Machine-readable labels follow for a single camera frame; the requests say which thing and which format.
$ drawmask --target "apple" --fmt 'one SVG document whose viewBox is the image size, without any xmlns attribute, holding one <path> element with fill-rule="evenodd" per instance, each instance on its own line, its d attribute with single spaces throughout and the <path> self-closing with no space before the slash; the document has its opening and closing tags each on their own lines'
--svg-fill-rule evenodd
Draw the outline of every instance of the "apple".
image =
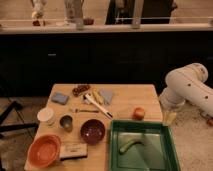
<svg viewBox="0 0 213 171">
<path fill-rule="evenodd" d="M 210 118 L 206 122 L 209 126 L 213 126 L 213 118 Z"/>
<path fill-rule="evenodd" d="M 132 119 L 134 120 L 143 120 L 145 116 L 145 110 L 141 107 L 135 108 L 133 114 L 132 114 Z"/>
</svg>

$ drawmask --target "tray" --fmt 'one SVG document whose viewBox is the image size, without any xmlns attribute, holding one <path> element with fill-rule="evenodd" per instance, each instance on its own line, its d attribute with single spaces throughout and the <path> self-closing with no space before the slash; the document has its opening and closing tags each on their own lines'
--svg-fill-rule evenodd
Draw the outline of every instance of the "tray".
<svg viewBox="0 0 213 171">
<path fill-rule="evenodd" d="M 121 153 L 133 140 L 141 143 Z M 161 123 L 113 120 L 109 154 L 110 171 L 180 171 L 170 128 Z"/>
</svg>

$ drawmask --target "black cabinet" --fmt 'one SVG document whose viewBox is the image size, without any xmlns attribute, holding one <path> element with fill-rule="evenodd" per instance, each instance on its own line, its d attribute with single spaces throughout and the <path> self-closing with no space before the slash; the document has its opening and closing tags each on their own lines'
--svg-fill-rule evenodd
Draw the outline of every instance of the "black cabinet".
<svg viewBox="0 0 213 171">
<path fill-rule="evenodd" d="M 0 35 L 0 95 L 48 95 L 54 83 L 151 83 L 192 62 L 209 71 L 213 32 Z"/>
</svg>

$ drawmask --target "box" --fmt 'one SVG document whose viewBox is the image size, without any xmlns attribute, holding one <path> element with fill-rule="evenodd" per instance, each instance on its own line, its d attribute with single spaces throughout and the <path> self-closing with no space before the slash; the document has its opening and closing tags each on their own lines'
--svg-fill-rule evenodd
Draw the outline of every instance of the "box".
<svg viewBox="0 0 213 171">
<path fill-rule="evenodd" d="M 180 171 L 170 128 L 161 123 L 114 120 L 109 149 L 110 171 Z"/>
</svg>

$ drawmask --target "blue sponge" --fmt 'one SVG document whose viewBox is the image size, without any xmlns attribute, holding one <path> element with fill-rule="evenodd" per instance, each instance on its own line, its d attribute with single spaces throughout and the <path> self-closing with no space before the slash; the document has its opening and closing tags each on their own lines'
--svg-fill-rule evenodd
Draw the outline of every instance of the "blue sponge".
<svg viewBox="0 0 213 171">
<path fill-rule="evenodd" d="M 62 105 L 65 105 L 67 103 L 68 99 L 69 99 L 69 96 L 59 93 L 59 92 L 55 92 L 53 94 L 53 96 L 51 97 L 52 102 L 59 103 Z"/>
</svg>

